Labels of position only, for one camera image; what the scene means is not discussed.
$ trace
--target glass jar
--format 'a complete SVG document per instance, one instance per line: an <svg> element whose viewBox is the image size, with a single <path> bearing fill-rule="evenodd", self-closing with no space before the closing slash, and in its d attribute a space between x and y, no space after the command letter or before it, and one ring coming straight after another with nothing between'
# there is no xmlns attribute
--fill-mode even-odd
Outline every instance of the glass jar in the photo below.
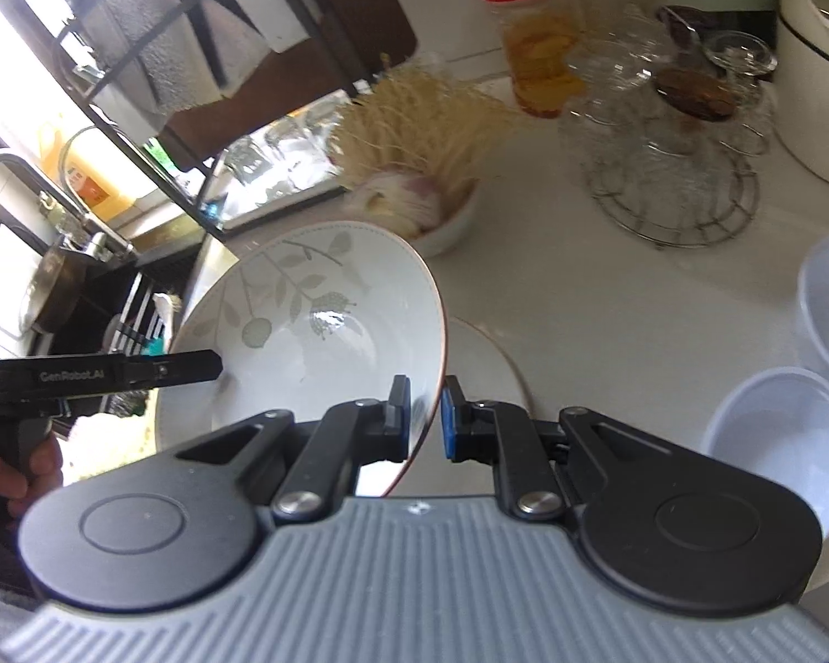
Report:
<svg viewBox="0 0 829 663"><path fill-rule="evenodd" d="M558 117L584 83L565 64L579 39L571 0L485 0L500 25L513 91L535 117Z"/></svg>

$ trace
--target leaf pattern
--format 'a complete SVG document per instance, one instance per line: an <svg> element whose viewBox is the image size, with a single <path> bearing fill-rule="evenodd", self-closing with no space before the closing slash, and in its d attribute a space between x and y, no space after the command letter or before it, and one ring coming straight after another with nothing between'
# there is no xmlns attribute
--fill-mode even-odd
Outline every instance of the leaf pattern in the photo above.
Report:
<svg viewBox="0 0 829 663"><path fill-rule="evenodd" d="M283 302L285 301L285 293L289 291L288 282L285 281L284 276L280 276L279 279L276 280L276 305L278 307L283 306Z"/></svg>
<svg viewBox="0 0 829 663"><path fill-rule="evenodd" d="M332 333L344 325L344 314L349 314L348 306L354 306L354 303L340 292L316 297L310 304L310 328L325 338L326 332Z"/></svg>
<svg viewBox="0 0 829 663"><path fill-rule="evenodd" d="M325 276L322 274L308 274L298 282L301 289L316 289L321 283L325 281Z"/></svg>
<svg viewBox="0 0 829 663"><path fill-rule="evenodd" d="M265 283L250 283L248 285L249 293L260 301L264 298L264 294L267 293L267 289L270 289L270 285L266 285Z"/></svg>
<svg viewBox="0 0 829 663"><path fill-rule="evenodd" d="M294 296L292 297L292 305L289 306L289 319L292 323L298 319L298 316L301 315L301 307L304 306L304 298L301 297L301 292L295 292Z"/></svg>
<svg viewBox="0 0 829 663"><path fill-rule="evenodd" d="M196 336L196 338L202 338L203 336L212 333L212 329L214 329L214 325L216 325L217 323L217 317L213 317L212 319L205 320L205 322L198 323L195 327L193 327L193 336Z"/></svg>
<svg viewBox="0 0 829 663"><path fill-rule="evenodd" d="M277 264L283 269L290 269L291 267L297 267L298 264L303 264L305 261L307 261L307 257L304 254L286 254Z"/></svg>
<svg viewBox="0 0 829 663"><path fill-rule="evenodd" d="M261 349L267 344L271 333L273 333L273 324L270 323L270 319L255 318L243 327L243 344L250 349Z"/></svg>
<svg viewBox="0 0 829 663"><path fill-rule="evenodd" d="M332 243L329 244L329 254L332 254L332 256L338 256L339 254L346 254L353 248L354 241L350 236L350 232L341 231L335 235L335 238L332 239Z"/></svg>
<svg viewBox="0 0 829 663"><path fill-rule="evenodd" d="M239 313L230 305L230 301L224 301L224 320L235 329L239 329L242 320L239 318Z"/></svg>
<svg viewBox="0 0 829 663"><path fill-rule="evenodd" d="M371 291L371 287L363 281L359 270L354 267L354 264L351 261L345 263L341 270L341 276L343 276L344 279L347 279L347 281L352 285L356 286L361 292L368 294Z"/></svg>

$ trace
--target bowl rim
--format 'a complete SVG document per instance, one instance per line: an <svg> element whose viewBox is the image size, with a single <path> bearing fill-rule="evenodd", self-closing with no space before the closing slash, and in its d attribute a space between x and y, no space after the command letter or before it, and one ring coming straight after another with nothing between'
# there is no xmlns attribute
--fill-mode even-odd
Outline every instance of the bowl rim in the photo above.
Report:
<svg viewBox="0 0 829 663"><path fill-rule="evenodd" d="M733 391L730 391L730 393L727 394L727 396L725 396L725 398L721 401L721 404L718 404L718 407L712 414L712 418L710 419L709 425L706 427L706 431L700 442L701 454L714 458L713 451L718 443L718 437L721 436L723 423L727 419L727 415L730 413L731 409L734 407L734 404L740 401L743 396L756 389L759 385L762 385L772 379L792 377L801 378L813 383L820 389L820 391L829 396L829 380L823 378L823 376L820 376L819 373L815 373L810 369L787 366L775 367L774 369L765 369L764 371L754 373L753 376L748 377L745 381L740 382L739 385L734 387ZM820 529L823 529L823 540L826 540L829 538L829 529L825 530L820 517L817 516L817 520L820 522Z"/></svg>
<svg viewBox="0 0 829 663"><path fill-rule="evenodd" d="M394 234L392 231L385 229L384 227L380 227L376 224L372 224L369 222L359 222L353 219L339 219L339 220L330 220L330 221L323 221L323 222L316 222L312 224L304 224L300 227L295 227L291 230L285 231L280 233L276 236L272 236L271 239L268 239L263 244L257 246L257 248L252 249L252 251L247 252L244 256L240 257L228 267L226 272L223 272L221 276L213 283L213 285L205 292L201 297L200 300L193 306L190 313L185 316L185 320L181 326L179 326L179 330L175 333L172 337L172 344L170 345L171 354L175 351L176 346L179 345L179 341L181 339L181 329L183 326L191 319L191 316L196 311L197 307L205 301L206 296L209 292L211 292L214 288L216 288L221 280L223 280L232 270L235 270L236 267L242 266L246 261L252 260L256 257L260 252L266 251L270 249L272 246L277 244L282 244L283 240L290 239L293 236L300 236L305 232L310 231L318 231L327 228L336 228L336 227L350 227L352 229L365 229L371 230L376 234L380 234L381 236L386 236L387 238L393 240L397 245L400 245L401 248L406 251L406 253L413 258L413 260L417 263L417 265L421 268L422 273L425 275L426 281L429 283L429 290L433 296L434 304L438 308L440 312L439 316L439 328L440 328L440 335L441 335L441 342L440 342L440 358L441 363L439 366L439 373L438 373L438 380L436 381L436 385L432 390L432 397L433 403L429 410L427 411L426 419L424 421L423 429L421 431L421 436L419 436L418 440L414 442L414 446L412 447L411 451L409 452L408 457L403 462L402 469L398 472L398 475L394 479L394 481L387 487L387 490L382 494L382 497L387 496L396 486L396 484L403 478L403 476L407 473L409 467L411 467L413 461L415 460L417 454L419 454L424 441L427 439L427 434L429 434L429 429L432 426L433 419L436 417L436 411L438 410L439 400L442 394L442 387L444 386L445 381L445 371L447 370L447 363L448 363L448 311L445 308L445 303L442 299L442 295L439 292L438 285L436 283L435 277L433 273L429 270L429 266L427 265L426 261L424 261L423 257L418 254L417 250L405 241L401 236ZM155 438L155 445L157 445L157 451L160 451L160 436L157 432L159 429L159 414L160 414L160 397L157 397L156 403L156 410L154 414L154 438Z"/></svg>
<svg viewBox="0 0 829 663"><path fill-rule="evenodd" d="M811 339L811 343L817 348L817 351L820 353L820 358L823 359L824 363L829 366L829 349L826 343L823 341L822 337L820 336L820 332L818 332L817 327L814 325L814 312L811 311L811 307L808 305L807 301L807 275L808 270L811 268L811 264L814 264L817 261L820 254L824 254L829 250L829 236L826 236L824 239L818 241L815 244L811 251L808 252L807 256L805 256L805 261L802 262L800 269L798 270L798 309L802 314L802 319L804 319L805 327L807 329L807 333L809 338Z"/></svg>
<svg viewBox="0 0 829 663"><path fill-rule="evenodd" d="M444 230L446 230L450 224L457 222L460 219L463 219L464 217L468 216L473 211L474 207L479 201L479 198L481 197L481 185L481 181L476 181L476 183L473 185L473 189L471 189L470 191L469 197L465 199L464 203L461 204L460 207L458 207L458 210L454 214L452 214L448 219L442 222L438 227L433 227L433 229L429 231L422 232L422 234L416 236L414 239L407 243L420 245L425 240L429 240L429 238L431 238L434 234L438 234L439 232L443 232Z"/></svg>

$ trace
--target human hand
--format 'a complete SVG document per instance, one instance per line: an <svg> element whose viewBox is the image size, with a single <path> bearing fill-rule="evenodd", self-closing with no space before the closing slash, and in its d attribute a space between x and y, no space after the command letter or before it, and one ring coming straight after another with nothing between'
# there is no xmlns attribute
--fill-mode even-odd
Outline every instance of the human hand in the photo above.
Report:
<svg viewBox="0 0 829 663"><path fill-rule="evenodd" d="M49 436L31 452L28 465L34 476L31 482L0 458L0 496L8 499L6 506L13 518L21 516L34 501L62 485L62 450L55 436Z"/></svg>

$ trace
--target cooking pot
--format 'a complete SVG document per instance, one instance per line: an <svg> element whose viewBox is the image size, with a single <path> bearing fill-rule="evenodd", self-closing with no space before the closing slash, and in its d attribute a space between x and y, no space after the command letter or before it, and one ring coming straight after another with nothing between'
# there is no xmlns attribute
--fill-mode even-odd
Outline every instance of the cooking pot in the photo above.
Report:
<svg viewBox="0 0 829 663"><path fill-rule="evenodd" d="M829 0L780 0L776 129L829 182Z"/></svg>

